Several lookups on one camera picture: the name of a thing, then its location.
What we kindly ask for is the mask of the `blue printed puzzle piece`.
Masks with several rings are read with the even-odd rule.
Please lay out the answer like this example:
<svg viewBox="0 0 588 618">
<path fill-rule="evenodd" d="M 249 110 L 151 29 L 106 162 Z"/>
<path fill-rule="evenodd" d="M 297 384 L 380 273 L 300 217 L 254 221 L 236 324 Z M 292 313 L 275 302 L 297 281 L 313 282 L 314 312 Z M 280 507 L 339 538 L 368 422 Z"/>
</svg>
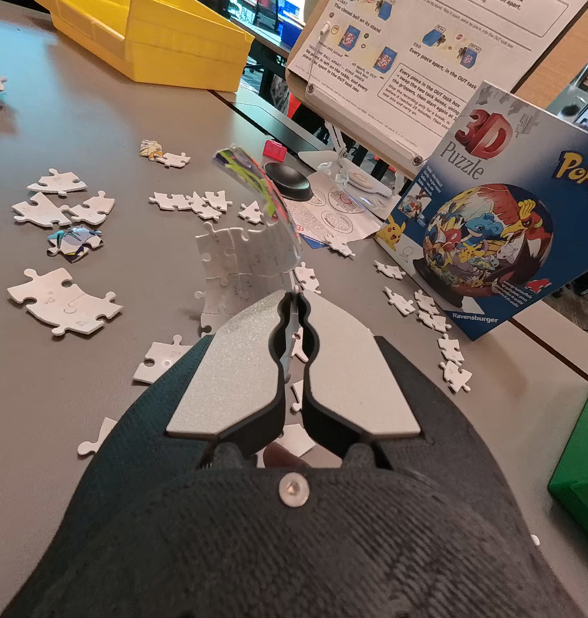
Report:
<svg viewBox="0 0 588 618">
<path fill-rule="evenodd" d="M 102 243 L 103 233 L 86 226 L 74 226 L 61 229 L 48 236 L 49 256 L 63 255 L 69 263 L 82 259 L 89 251 L 98 249 Z"/>
</svg>

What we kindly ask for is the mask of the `yellow plastic bin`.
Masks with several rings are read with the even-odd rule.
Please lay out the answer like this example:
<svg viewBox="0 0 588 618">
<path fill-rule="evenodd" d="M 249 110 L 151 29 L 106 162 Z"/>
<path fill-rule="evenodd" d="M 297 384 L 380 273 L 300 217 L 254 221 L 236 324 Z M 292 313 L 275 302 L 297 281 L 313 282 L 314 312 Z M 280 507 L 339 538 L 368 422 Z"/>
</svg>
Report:
<svg viewBox="0 0 588 618">
<path fill-rule="evenodd" d="M 38 1 L 54 26 L 141 83 L 236 92 L 252 34 L 199 1 Z"/>
</svg>

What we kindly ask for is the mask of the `person's right hand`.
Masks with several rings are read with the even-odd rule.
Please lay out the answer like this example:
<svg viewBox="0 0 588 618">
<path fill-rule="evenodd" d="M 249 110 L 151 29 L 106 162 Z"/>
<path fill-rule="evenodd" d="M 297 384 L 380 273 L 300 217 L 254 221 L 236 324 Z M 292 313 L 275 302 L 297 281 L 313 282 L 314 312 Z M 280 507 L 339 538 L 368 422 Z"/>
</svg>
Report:
<svg viewBox="0 0 588 618">
<path fill-rule="evenodd" d="M 309 468 L 306 461 L 276 442 L 264 448 L 262 460 L 265 468 Z"/>
</svg>

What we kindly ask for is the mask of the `white printed instruction leaflet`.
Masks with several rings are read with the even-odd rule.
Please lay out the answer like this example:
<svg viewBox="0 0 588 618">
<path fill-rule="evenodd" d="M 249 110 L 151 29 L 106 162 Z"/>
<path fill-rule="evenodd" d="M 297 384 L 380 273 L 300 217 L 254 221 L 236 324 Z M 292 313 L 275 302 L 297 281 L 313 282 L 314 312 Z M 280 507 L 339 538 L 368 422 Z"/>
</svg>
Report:
<svg viewBox="0 0 588 618">
<path fill-rule="evenodd" d="M 330 242 L 350 245 L 367 239 L 383 227 L 399 195 L 386 189 L 383 195 L 355 184 L 335 183 L 323 172 L 308 177 L 313 196 L 308 201 L 284 199 L 299 235 L 311 248 L 328 247 Z"/>
</svg>

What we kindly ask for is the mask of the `blue puzzle box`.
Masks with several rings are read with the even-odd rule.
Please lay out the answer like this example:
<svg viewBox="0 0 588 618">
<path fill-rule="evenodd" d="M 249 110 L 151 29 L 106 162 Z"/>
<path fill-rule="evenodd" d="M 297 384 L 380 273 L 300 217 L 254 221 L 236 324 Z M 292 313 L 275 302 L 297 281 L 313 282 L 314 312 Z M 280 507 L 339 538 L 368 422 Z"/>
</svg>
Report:
<svg viewBox="0 0 588 618">
<path fill-rule="evenodd" d="M 478 339 L 588 272 L 588 132 L 484 81 L 375 240 Z"/>
</svg>

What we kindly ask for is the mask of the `joined pair white puzzle pieces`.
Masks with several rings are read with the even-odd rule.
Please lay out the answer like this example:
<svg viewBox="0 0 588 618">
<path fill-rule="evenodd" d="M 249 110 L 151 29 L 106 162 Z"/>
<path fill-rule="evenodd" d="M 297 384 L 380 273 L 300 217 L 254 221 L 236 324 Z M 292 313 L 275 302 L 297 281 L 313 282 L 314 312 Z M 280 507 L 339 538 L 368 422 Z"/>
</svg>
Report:
<svg viewBox="0 0 588 618">
<path fill-rule="evenodd" d="M 61 337 L 71 331 L 90 335 L 102 328 L 103 319 L 110 320 L 122 311 L 117 305 L 115 294 L 108 292 L 99 298 L 84 292 L 71 283 L 72 276 L 64 268 L 38 275 L 33 269 L 26 269 L 29 282 L 7 289 L 12 300 L 25 304 L 26 309 L 37 320 L 52 326 L 52 335 Z"/>
</svg>

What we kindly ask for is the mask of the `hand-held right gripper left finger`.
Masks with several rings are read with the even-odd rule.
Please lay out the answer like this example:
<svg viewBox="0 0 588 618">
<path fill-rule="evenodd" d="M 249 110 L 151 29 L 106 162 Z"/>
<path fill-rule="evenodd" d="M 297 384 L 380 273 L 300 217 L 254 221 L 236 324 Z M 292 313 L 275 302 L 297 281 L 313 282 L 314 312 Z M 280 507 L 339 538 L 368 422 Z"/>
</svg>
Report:
<svg viewBox="0 0 588 618">
<path fill-rule="evenodd" d="M 285 422 L 292 293 L 279 290 L 221 326 L 166 433 L 207 441 L 272 441 Z"/>
</svg>

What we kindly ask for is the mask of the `black round ball stand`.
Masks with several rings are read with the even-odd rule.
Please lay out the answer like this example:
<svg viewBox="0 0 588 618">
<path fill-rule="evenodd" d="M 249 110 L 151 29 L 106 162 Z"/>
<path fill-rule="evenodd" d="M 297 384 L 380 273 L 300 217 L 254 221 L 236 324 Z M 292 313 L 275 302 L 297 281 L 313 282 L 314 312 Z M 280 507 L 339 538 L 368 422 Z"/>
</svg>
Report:
<svg viewBox="0 0 588 618">
<path fill-rule="evenodd" d="M 264 164 L 263 168 L 283 198 L 300 202 L 312 199 L 313 190 L 308 178 L 294 168 L 274 161 Z"/>
</svg>

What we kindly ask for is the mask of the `assembled curved puzzle ball section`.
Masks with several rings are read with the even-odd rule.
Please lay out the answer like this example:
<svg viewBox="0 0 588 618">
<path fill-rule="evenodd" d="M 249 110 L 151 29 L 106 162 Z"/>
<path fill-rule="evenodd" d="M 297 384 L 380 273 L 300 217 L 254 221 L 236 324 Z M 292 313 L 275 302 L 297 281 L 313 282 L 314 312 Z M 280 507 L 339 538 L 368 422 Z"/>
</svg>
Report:
<svg viewBox="0 0 588 618">
<path fill-rule="evenodd" d="M 283 198 L 265 168 L 239 146 L 218 151 L 213 160 L 228 175 L 257 194 L 261 229 L 215 229 L 205 223 L 206 232 L 197 236 L 202 258 L 206 289 L 205 312 L 216 310 L 216 322 L 211 332 L 197 342 L 192 355 L 200 361 L 212 336 L 220 326 L 242 310 L 251 308 L 273 293 L 281 294 L 285 315 L 283 338 L 277 347 L 277 357 L 283 367 L 285 382 L 290 380 L 290 359 L 293 336 L 299 327 L 297 296 L 292 271 L 299 266 L 302 247 Z"/>
</svg>

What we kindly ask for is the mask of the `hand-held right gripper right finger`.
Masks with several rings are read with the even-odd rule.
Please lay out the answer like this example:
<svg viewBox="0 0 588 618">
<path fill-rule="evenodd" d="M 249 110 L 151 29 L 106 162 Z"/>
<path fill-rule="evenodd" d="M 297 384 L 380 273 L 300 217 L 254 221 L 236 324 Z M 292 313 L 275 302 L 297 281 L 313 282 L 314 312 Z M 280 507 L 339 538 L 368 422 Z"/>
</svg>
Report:
<svg viewBox="0 0 588 618">
<path fill-rule="evenodd" d="M 321 295 L 298 294 L 308 358 L 303 424 L 315 441 L 416 437 L 421 428 L 373 333 Z"/>
</svg>

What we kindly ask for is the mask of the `white folding stand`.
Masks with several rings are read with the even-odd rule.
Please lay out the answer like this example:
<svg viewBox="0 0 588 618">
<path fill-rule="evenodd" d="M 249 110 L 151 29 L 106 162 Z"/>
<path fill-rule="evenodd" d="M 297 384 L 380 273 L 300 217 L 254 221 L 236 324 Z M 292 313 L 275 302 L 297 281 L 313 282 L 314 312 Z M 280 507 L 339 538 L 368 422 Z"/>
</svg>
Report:
<svg viewBox="0 0 588 618">
<path fill-rule="evenodd" d="M 377 194 L 387 198 L 396 197 L 399 194 L 399 187 L 391 190 L 348 159 L 348 149 L 339 128 L 329 122 L 325 122 L 325 127 L 334 149 L 298 152 L 298 158 L 305 165 L 328 175 L 333 182 L 342 186 L 350 184 L 368 194 Z"/>
</svg>

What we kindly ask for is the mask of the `green box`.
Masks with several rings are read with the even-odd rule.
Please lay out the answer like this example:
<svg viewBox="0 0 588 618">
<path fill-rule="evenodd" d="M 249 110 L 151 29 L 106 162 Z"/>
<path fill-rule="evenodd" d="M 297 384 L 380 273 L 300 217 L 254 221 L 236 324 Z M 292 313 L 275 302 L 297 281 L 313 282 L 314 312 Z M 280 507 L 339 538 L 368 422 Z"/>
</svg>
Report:
<svg viewBox="0 0 588 618">
<path fill-rule="evenodd" d="M 548 491 L 588 534 L 588 399 L 549 481 Z"/>
</svg>

